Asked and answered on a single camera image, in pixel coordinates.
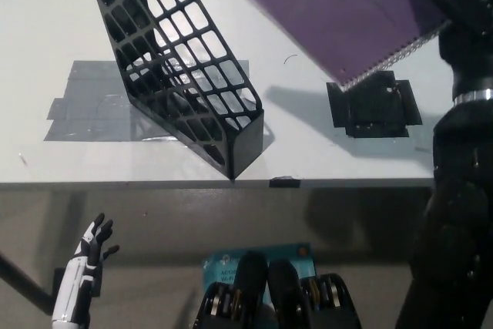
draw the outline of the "notebook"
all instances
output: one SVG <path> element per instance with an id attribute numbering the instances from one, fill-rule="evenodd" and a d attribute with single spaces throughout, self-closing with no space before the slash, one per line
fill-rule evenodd
<path id="1" fill-rule="evenodd" d="M 431 0 L 254 1 L 343 89 L 405 58 L 446 21 Z"/>

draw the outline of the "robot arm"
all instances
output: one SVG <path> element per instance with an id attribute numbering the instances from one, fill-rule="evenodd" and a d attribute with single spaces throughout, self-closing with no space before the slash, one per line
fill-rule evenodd
<path id="1" fill-rule="evenodd" d="M 102 244 L 112 235 L 113 225 L 112 220 L 102 225 L 104 218 L 101 213 L 91 223 L 67 264 L 52 316 L 53 329 L 89 328 L 89 307 L 92 297 L 97 295 L 102 263 L 119 250 L 114 246 L 101 253 Z"/>

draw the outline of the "white tabletop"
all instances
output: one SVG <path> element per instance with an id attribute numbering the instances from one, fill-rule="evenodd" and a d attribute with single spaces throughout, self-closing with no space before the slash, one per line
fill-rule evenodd
<path id="1" fill-rule="evenodd" d="M 108 36 L 96 0 L 0 0 L 0 184 L 268 186 L 282 176 L 301 186 L 431 184 L 431 133 L 451 107 L 452 81 L 435 41 L 393 68 L 411 80 L 424 125 L 409 138 L 351 139 L 333 126 L 327 75 L 249 0 L 202 1 L 236 57 L 250 61 L 270 130 L 235 183 L 177 141 L 44 141 L 73 62 L 114 60 Z"/>

